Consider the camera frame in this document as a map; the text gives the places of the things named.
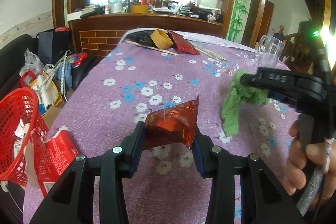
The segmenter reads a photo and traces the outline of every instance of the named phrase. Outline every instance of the red packet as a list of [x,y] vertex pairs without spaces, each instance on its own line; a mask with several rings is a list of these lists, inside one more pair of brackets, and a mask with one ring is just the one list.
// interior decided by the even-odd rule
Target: red packet
[[171,40],[173,40],[176,50],[179,52],[188,52],[194,55],[200,55],[200,52],[194,48],[184,37],[176,32],[168,32]]
[[144,150],[179,142],[191,149],[196,135],[198,104],[199,96],[196,100],[149,113]]
[[25,172],[31,185],[40,188],[45,197],[78,152],[66,130],[59,131],[47,142],[43,142],[39,135],[32,131],[31,141],[24,152]]

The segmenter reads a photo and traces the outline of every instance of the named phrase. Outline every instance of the purple tablecloth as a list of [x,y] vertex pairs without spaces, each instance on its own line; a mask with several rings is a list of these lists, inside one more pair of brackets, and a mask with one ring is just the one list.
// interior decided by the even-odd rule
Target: purple tablecloth
[[[255,73],[257,59],[255,53],[246,50],[215,45],[206,47],[229,61],[218,62],[203,54],[173,56],[120,44],[83,80],[57,117],[48,137],[66,126],[80,153],[88,157],[102,155],[119,145],[150,111],[194,100],[199,94],[197,123],[201,132],[232,154],[257,153],[282,179],[291,141],[288,130],[297,113],[277,101],[266,106],[242,105],[240,133],[226,138],[220,113],[232,75],[238,69]],[[279,62],[277,68],[285,69],[286,66]],[[191,151],[182,144],[144,151],[138,172],[132,179],[124,179],[123,183],[132,224],[205,222],[211,179],[200,177]],[[29,223],[41,201],[40,190],[28,185],[24,223]],[[236,223],[239,223],[238,184],[235,215]],[[94,219],[99,223],[97,192]]]

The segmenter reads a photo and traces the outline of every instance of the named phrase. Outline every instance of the green towel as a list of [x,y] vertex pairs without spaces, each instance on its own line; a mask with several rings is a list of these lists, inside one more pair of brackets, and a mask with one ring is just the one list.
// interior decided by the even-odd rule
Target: green towel
[[261,105],[269,103],[268,90],[261,90],[240,83],[240,77],[245,73],[248,72],[246,70],[236,72],[230,85],[229,94],[223,104],[221,116],[224,120],[223,129],[227,137],[239,133],[238,114],[241,104]]

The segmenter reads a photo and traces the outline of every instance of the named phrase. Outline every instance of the chopsticks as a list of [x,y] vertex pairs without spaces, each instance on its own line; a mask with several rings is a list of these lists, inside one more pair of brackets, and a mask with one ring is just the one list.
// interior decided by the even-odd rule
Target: chopsticks
[[137,42],[134,42],[134,41],[126,40],[125,42],[128,43],[128,44],[133,44],[133,45],[137,45],[137,46],[144,47],[144,48],[150,48],[150,49],[155,50],[155,51],[165,52],[165,53],[168,53],[168,54],[172,54],[172,55],[178,56],[177,53],[174,53],[174,52],[171,52],[171,51],[167,51],[167,50],[162,50],[160,48],[154,48],[154,47],[150,47],[150,46],[141,45],[141,44],[139,44]]
[[208,50],[207,48],[203,48],[202,46],[199,46],[199,45],[197,45],[197,44],[195,44],[195,43],[192,43],[192,42],[191,42],[191,44],[193,44],[193,46],[194,46],[199,52],[201,52],[201,53],[203,53],[203,54],[205,54],[205,55],[207,55],[207,56],[209,56],[209,57],[211,57],[211,58],[215,58],[215,59],[219,59],[219,60],[228,61],[226,58],[222,57],[221,55],[219,55],[219,54],[217,54],[217,53],[215,53],[215,52],[213,52],[213,51],[211,51],[211,50]]

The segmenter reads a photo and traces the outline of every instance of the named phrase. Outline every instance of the finger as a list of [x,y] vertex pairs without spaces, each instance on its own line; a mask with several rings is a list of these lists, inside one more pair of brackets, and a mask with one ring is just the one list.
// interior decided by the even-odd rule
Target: finger
[[296,191],[296,188],[295,186],[288,180],[287,177],[285,177],[282,181],[282,186],[284,187],[284,189],[286,190],[286,192],[289,194],[289,195],[292,195],[295,193]]
[[305,173],[289,160],[287,161],[286,176],[296,189],[302,189],[306,185]]
[[[322,165],[326,159],[326,147],[324,143],[309,144],[306,148],[306,154],[308,159],[317,165]],[[336,143],[333,144],[329,173],[336,176]]]
[[307,156],[301,147],[298,138],[292,141],[291,148],[289,149],[288,160],[300,169],[303,169],[307,164]]
[[322,194],[322,199],[329,199],[334,194],[336,189],[336,176],[328,173],[325,177],[325,185]]
[[289,129],[289,135],[291,135],[292,137],[295,137],[298,135],[298,133],[299,133],[299,123],[296,120],[291,126],[291,128]]

